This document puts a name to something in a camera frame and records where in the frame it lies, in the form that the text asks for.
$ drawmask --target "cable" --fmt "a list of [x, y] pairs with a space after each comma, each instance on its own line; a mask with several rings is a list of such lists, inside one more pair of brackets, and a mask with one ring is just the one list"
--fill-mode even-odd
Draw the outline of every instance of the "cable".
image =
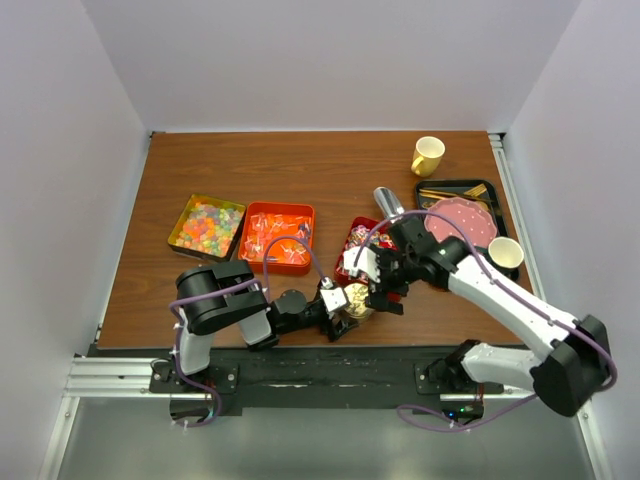
[[[413, 425], [414, 427], [422, 428], [423, 430], [430, 430], [432, 432], [439, 432], [439, 433], [461, 433], [461, 432], [466, 432], [467, 430], [473, 430], [474, 428], [481, 427], [482, 425], [486, 425], [487, 423], [492, 422], [496, 418], [501, 417], [502, 415], [509, 413], [512, 410], [515, 410], [516, 408], [524, 405], [525, 403], [529, 403], [531, 400], [535, 398], [538, 398], [538, 396], [535, 393], [533, 395], [529, 395], [528, 397], [521, 398], [520, 400], [513, 402], [508, 407], [505, 407], [502, 410], [494, 413], [493, 415], [489, 415], [488, 417], [483, 418], [478, 422], [471, 423], [469, 425], [463, 425], [461, 423], [458, 423], [454, 420], [451, 420], [442, 412], [438, 412], [437, 410], [433, 410], [431, 408], [423, 407], [422, 405], [411, 405], [411, 404], [400, 405], [396, 408], [396, 412], [398, 412], [398, 416], [402, 420], [404, 420], [410, 425]], [[431, 415], [435, 415], [436, 417], [442, 418], [447, 422], [451, 422], [453, 425], [455, 425], [455, 428], [432, 427], [431, 425], [425, 425], [424, 423], [418, 422], [415, 418], [411, 418], [407, 416], [403, 410], [418, 410], [420, 412], [430, 413]]]
[[322, 267], [320, 266], [320, 262], [318, 261], [318, 257], [316, 257], [316, 254], [313, 253], [313, 250], [311, 250], [311, 247], [305, 240], [295, 237], [293, 235], [281, 235], [280, 237], [274, 238], [273, 240], [271, 240], [271, 242], [269, 242], [269, 245], [267, 245], [267, 248], [264, 251], [264, 257], [262, 259], [262, 274], [264, 276], [264, 286], [266, 289], [265, 296], [267, 297], [267, 302], [271, 301], [271, 291], [269, 290], [269, 272], [267, 271], [269, 267], [269, 261], [267, 260], [267, 256], [269, 254], [269, 250], [271, 250], [271, 247], [273, 247], [273, 245], [275, 245], [276, 242], [279, 242], [280, 240], [285, 240], [285, 239], [295, 240], [300, 245], [302, 245], [305, 248], [305, 250], [309, 252], [309, 255], [311, 255], [311, 261], [313, 262], [313, 266], [318, 272], [318, 275], [320, 275], [320, 278], [322, 279], [325, 276], [324, 272], [322, 271]]
[[[531, 302], [527, 301], [525, 298], [522, 298], [516, 292], [511, 290], [506, 284], [502, 283], [500, 281], [500, 279], [493, 278], [493, 276], [491, 275], [491, 272], [489, 271], [489, 269], [487, 268], [487, 266], [483, 262], [483, 260], [480, 257], [480, 254], [478, 253], [478, 251], [473, 246], [473, 243], [469, 239], [468, 235], [458, 225], [456, 225], [456, 223], [454, 221], [452, 221], [450, 218], [446, 217], [445, 215], [441, 215], [441, 214], [435, 213], [435, 212], [430, 212], [428, 210], [407, 210], [407, 211], [405, 211], [403, 213], [400, 213], [398, 215], [395, 215], [393, 217], [384, 219], [383, 221], [379, 222], [376, 226], [374, 226], [369, 231], [369, 234], [366, 236], [364, 242], [362, 242], [362, 245], [360, 245], [360, 248], [359, 248], [358, 253], [356, 254], [356, 258], [355, 258], [355, 262], [354, 262], [355, 265], [358, 265], [358, 260], [360, 259], [360, 255], [362, 254], [362, 251], [364, 250], [365, 246], [367, 246], [369, 244], [369, 241], [371, 240], [371, 237], [373, 236], [373, 234], [375, 232], [377, 232], [379, 229], [381, 229], [383, 226], [387, 225], [391, 221], [396, 220], [396, 219], [401, 218], [401, 217], [408, 216], [408, 215], [433, 216], [433, 217], [440, 218], [441, 220], [444, 220], [449, 225], [451, 225], [462, 236], [463, 240], [465, 241], [465, 243], [469, 247], [469, 250], [470, 250], [471, 254], [475, 258], [476, 262], [478, 263], [478, 266], [480, 267], [482, 272], [489, 278], [489, 280], [493, 284], [497, 285], [502, 291], [507, 293], [514, 300], [516, 300], [520, 304], [524, 305], [525, 307], [527, 307], [529, 310], [531, 310], [532, 312], [536, 313], [540, 317], [544, 318], [545, 320], [547, 320], [552, 325], [560, 327], [563, 330], [565, 330], [566, 332], [568, 332], [569, 334], [575, 335], [576, 337], [578, 337], [580, 340], [582, 340], [587, 345], [589, 345], [591, 348], [593, 348], [605, 360], [605, 362], [607, 363], [607, 367], [609, 368], [610, 380], [606, 384], [602, 385], [600, 387], [599, 391], [609, 390], [610, 388], [612, 388], [616, 384], [616, 382], [618, 380], [618, 368], [617, 368], [617, 366], [616, 366], [616, 364], [615, 364], [615, 362], [613, 360], [613, 357], [611, 357], [611, 355], [604, 348], [602, 348], [600, 345], [598, 345], [598, 343], [596, 341], [594, 341], [592, 338], [588, 337], [587, 335], [585, 335], [581, 331], [576, 330], [574, 328], [571, 328], [571, 327], [563, 324], [562, 322], [559, 322], [558, 320], [552, 319], [551, 316], [548, 313], [542, 311], [537, 306], [535, 306]], [[406, 417], [401, 412], [402, 409], [406, 409], [406, 408], [414, 408], [416, 410], [425, 411], [427, 413], [435, 412], [435, 410], [430, 410], [430, 409], [427, 409], [425, 407], [420, 407], [420, 406], [417, 406], [417, 405], [409, 405], [409, 406], [401, 405], [400, 407], [397, 408], [397, 411], [398, 411], [398, 415], [400, 416], [400, 418], [402, 418], [405, 422], [408, 422], [408, 423], [410, 423], [412, 425], [418, 426], [420, 428], [424, 428], [426, 430], [436, 431], [436, 432], [455, 433], [455, 432], [461, 432], [461, 431], [469, 430], [469, 428], [476, 428], [476, 427], [478, 427], [480, 425], [485, 425], [489, 421], [494, 420], [494, 419], [500, 417], [501, 415], [503, 415], [503, 414], [505, 414], [507, 412], [510, 412], [514, 408], [516, 408], [516, 407], [518, 407], [520, 405], [523, 405], [524, 403], [526, 403], [526, 402], [528, 402], [530, 400], [533, 400], [536, 397], [537, 397], [537, 395], [535, 395], [535, 394], [531, 395], [529, 397], [526, 397], [525, 399], [522, 399], [522, 400], [520, 400], [518, 402], [515, 402], [513, 405], [510, 405], [509, 407], [506, 407], [505, 409], [501, 410], [500, 412], [497, 412], [496, 414], [494, 414], [494, 415], [492, 415], [490, 417], [487, 417], [487, 419], [482, 420], [482, 421], [477, 422], [477, 423], [474, 423], [474, 424], [470, 425], [468, 428], [462, 428], [462, 429], [460, 429], [460, 428], [459, 429], [441, 429], [441, 428], [438, 428], [438, 427], [429, 427], [428, 425], [422, 425], [422, 424], [414, 422], [413, 420], [409, 419], [408, 417]], [[450, 420], [447, 417], [445, 417], [444, 415], [439, 414], [439, 416], [442, 417], [442, 418], [445, 418], [447, 420]]]
[[247, 280], [246, 282], [242, 282], [228, 288], [216, 290], [214, 292], [205, 293], [203, 295], [196, 295], [193, 297], [180, 298], [178, 300], [174, 300], [169, 304], [169, 310], [171, 310], [171, 313], [173, 313], [175, 317], [178, 319], [178, 324], [179, 324], [178, 328], [176, 328], [176, 339], [175, 339], [175, 345], [173, 346], [174, 358], [176, 360], [176, 373], [182, 379], [183, 382], [193, 387], [199, 388], [200, 390], [203, 390], [207, 393], [210, 393], [211, 396], [215, 398], [215, 402], [217, 405], [216, 410], [202, 422], [189, 423], [187, 420], [185, 420], [183, 423], [180, 424], [185, 428], [204, 427], [205, 425], [208, 425], [211, 422], [213, 422], [218, 417], [218, 415], [220, 415], [220, 412], [222, 411], [222, 398], [220, 398], [220, 394], [214, 388], [211, 388], [207, 385], [191, 380], [182, 371], [182, 367], [180, 366], [180, 340], [182, 339], [182, 332], [186, 328], [186, 325], [185, 325], [184, 319], [182, 318], [182, 315], [180, 315], [180, 312], [178, 311], [178, 308], [183, 307], [185, 305], [189, 305], [191, 303], [199, 302], [201, 300], [207, 300], [209, 298], [216, 298], [216, 297], [221, 297], [223, 295], [236, 293], [236, 292], [239, 292], [240, 290], [249, 288], [252, 285], [258, 285], [259, 287], [261, 287], [260, 281], [257, 278], [252, 278], [251, 280]]

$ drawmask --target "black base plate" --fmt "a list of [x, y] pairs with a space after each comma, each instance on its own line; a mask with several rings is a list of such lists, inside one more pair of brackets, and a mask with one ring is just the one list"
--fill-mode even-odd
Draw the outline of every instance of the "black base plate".
[[[224, 415], [241, 415], [243, 408], [391, 409], [403, 403], [440, 409], [441, 394], [461, 392], [433, 385], [421, 389], [416, 368], [426, 368], [456, 348], [276, 347], [264, 352], [216, 348], [211, 350], [211, 375], [223, 398]], [[92, 346], [88, 356], [168, 358], [168, 353], [167, 349], [99, 350]], [[165, 385], [151, 379], [150, 391], [192, 391], [175, 382], [174, 377]], [[500, 388], [491, 387], [488, 393], [498, 393]]]

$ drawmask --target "gold fork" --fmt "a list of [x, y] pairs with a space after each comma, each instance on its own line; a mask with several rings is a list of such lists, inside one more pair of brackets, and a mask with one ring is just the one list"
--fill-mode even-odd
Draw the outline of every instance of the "gold fork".
[[[450, 198], [455, 198], [455, 195], [452, 196], [443, 196], [443, 195], [437, 195], [435, 193], [430, 193], [430, 192], [425, 192], [425, 191], [420, 191], [420, 195], [422, 195], [423, 197], [428, 197], [428, 198], [433, 198], [435, 200], [448, 200]], [[487, 205], [485, 202], [487, 202], [487, 200], [485, 200], [484, 198], [478, 198], [478, 200], [475, 200], [473, 203], [477, 204], [481, 209], [483, 209], [485, 212], [489, 211], [489, 205]], [[429, 208], [432, 205], [434, 205], [436, 202], [424, 202], [422, 204], [423, 208]]]
[[480, 185], [476, 185], [475, 187], [470, 188], [469, 190], [464, 192], [464, 194], [465, 195], [469, 195], [471, 197], [479, 197], [480, 195], [482, 195], [486, 191], [487, 191], [486, 185], [484, 183], [481, 183]]

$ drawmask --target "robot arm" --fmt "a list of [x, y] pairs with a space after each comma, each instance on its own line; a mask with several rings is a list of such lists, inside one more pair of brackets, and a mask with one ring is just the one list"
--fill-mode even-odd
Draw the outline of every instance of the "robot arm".
[[602, 387], [609, 377], [608, 366], [592, 346], [572, 334], [586, 335], [609, 353], [606, 329], [598, 319], [589, 315], [579, 321], [543, 302], [484, 258], [474, 257], [456, 237], [437, 242], [426, 231], [422, 218], [401, 216], [404, 209], [387, 189], [378, 189], [375, 196], [391, 219], [388, 232], [399, 252], [365, 247], [358, 258], [356, 247], [345, 253], [345, 268], [350, 274], [364, 272], [370, 278], [369, 306], [401, 314], [402, 306], [389, 302], [387, 293], [406, 295], [408, 284], [423, 280], [478, 305], [530, 349], [498, 348], [469, 340], [430, 366], [426, 372], [430, 380], [452, 389], [470, 382], [496, 382], [532, 390], [565, 416], [574, 415]]
[[178, 299], [209, 296], [180, 310], [184, 331], [180, 337], [180, 366], [185, 375], [209, 367], [216, 332], [237, 323], [247, 347], [263, 350], [278, 344], [279, 336], [314, 325], [335, 341], [357, 326], [337, 315], [349, 305], [344, 290], [323, 278], [313, 300], [287, 290], [269, 302], [258, 284], [239, 292], [211, 297], [209, 294], [254, 278], [244, 261], [226, 262], [191, 269], [178, 277]]

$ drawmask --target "yellow mug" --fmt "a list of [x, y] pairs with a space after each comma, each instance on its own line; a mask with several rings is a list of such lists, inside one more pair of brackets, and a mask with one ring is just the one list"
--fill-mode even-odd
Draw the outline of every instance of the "yellow mug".
[[444, 155], [444, 143], [436, 137], [422, 137], [416, 142], [411, 171], [421, 177], [431, 175]]

